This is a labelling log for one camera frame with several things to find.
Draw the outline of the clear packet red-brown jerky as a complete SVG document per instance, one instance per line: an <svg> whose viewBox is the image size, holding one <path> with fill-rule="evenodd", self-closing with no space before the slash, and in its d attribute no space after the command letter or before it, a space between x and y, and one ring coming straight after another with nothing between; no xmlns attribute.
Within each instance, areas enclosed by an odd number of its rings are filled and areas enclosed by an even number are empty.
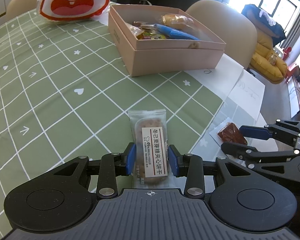
<svg viewBox="0 0 300 240"><path fill-rule="evenodd" d="M230 118L225 119L216 126L209 135L219 146L221 146L224 142L233 142L243 145L248 144L245 137L243 137L236 124L232 122Z"/></svg>

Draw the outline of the clear sandwich biscuit packet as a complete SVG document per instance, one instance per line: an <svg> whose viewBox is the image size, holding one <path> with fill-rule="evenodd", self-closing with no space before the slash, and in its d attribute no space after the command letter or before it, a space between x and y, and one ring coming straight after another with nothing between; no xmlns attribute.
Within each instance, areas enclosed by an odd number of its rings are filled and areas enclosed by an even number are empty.
<svg viewBox="0 0 300 240"><path fill-rule="evenodd" d="M169 174L166 110L130 110L128 115L136 144L134 186L164 186Z"/></svg>

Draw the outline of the blue seaweed snack packet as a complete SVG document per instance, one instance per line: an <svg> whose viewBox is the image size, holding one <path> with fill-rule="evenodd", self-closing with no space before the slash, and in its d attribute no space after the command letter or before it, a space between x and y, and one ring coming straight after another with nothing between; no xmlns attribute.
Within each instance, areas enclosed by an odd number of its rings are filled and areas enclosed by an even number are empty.
<svg viewBox="0 0 300 240"><path fill-rule="evenodd" d="M176 39L176 40L196 40L199 41L200 39L188 34L184 31L174 29L162 24L154 24L153 28L157 30L158 32L162 33L163 35L168 36L171 39Z"/></svg>

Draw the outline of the red yellow snack bag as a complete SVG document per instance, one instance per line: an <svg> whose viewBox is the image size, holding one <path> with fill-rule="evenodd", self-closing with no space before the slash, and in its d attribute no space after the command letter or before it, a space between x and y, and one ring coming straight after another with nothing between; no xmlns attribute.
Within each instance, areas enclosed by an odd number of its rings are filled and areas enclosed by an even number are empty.
<svg viewBox="0 0 300 240"><path fill-rule="evenodd" d="M165 40L167 36L159 32L153 24L134 21L132 24L126 23L130 32L138 40Z"/></svg>

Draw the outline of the white paper sheet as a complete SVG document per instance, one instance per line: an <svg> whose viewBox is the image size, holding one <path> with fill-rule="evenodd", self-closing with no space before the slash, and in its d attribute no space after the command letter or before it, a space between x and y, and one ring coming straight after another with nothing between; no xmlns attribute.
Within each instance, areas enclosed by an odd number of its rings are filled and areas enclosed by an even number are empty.
<svg viewBox="0 0 300 240"><path fill-rule="evenodd" d="M213 140L209 132L225 119L230 119L238 127L266 123L261 115L265 85L228 55L224 54L214 69L190 70L187 74L222 100L191 152L207 146L207 142Z"/></svg>

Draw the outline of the yellow cushion sofa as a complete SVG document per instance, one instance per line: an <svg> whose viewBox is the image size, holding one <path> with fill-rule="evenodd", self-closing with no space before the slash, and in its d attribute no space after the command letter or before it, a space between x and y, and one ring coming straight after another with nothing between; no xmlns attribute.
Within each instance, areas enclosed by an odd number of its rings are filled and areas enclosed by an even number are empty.
<svg viewBox="0 0 300 240"><path fill-rule="evenodd" d="M271 83L281 83L287 74L287 64L275 52L271 36L256 30L257 44L249 66Z"/></svg>

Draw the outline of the green grid tablecloth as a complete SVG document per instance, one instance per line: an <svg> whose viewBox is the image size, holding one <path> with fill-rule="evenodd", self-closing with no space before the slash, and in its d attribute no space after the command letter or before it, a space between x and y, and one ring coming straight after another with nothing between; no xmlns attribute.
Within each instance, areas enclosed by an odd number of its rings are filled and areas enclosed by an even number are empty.
<svg viewBox="0 0 300 240"><path fill-rule="evenodd" d="M164 109L183 153L223 99L186 72L131 77L108 27L48 24L35 11L0 27L0 235L16 186L77 157L100 159L133 140L130 110Z"/></svg>

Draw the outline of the pink cardboard box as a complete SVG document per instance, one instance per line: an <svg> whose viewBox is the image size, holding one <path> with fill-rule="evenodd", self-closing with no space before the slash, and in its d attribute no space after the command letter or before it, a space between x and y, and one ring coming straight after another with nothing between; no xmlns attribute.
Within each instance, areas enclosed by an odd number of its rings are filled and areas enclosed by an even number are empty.
<svg viewBox="0 0 300 240"><path fill-rule="evenodd" d="M189 15L177 8L155 5L112 5L108 28L115 45L132 77L183 70L215 68L225 48L225 42L209 28L194 20L199 40L139 40L129 30L134 21L156 23L166 14Z"/></svg>

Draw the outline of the clear bag brown bread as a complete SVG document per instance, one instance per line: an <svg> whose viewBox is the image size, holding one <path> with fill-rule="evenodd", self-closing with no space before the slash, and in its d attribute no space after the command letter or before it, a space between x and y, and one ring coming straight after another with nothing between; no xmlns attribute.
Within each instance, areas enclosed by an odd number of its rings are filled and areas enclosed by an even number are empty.
<svg viewBox="0 0 300 240"><path fill-rule="evenodd" d="M167 27L179 30L184 30L194 26L193 19L178 14L165 14L161 16L160 22Z"/></svg>

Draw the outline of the beige chair behind rabbit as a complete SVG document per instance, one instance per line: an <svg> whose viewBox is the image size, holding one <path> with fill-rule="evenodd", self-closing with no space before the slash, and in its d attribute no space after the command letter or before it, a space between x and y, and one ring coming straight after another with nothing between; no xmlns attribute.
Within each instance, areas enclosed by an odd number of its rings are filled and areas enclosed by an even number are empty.
<svg viewBox="0 0 300 240"><path fill-rule="evenodd" d="M37 0L11 0L6 9L6 21L37 7Z"/></svg>

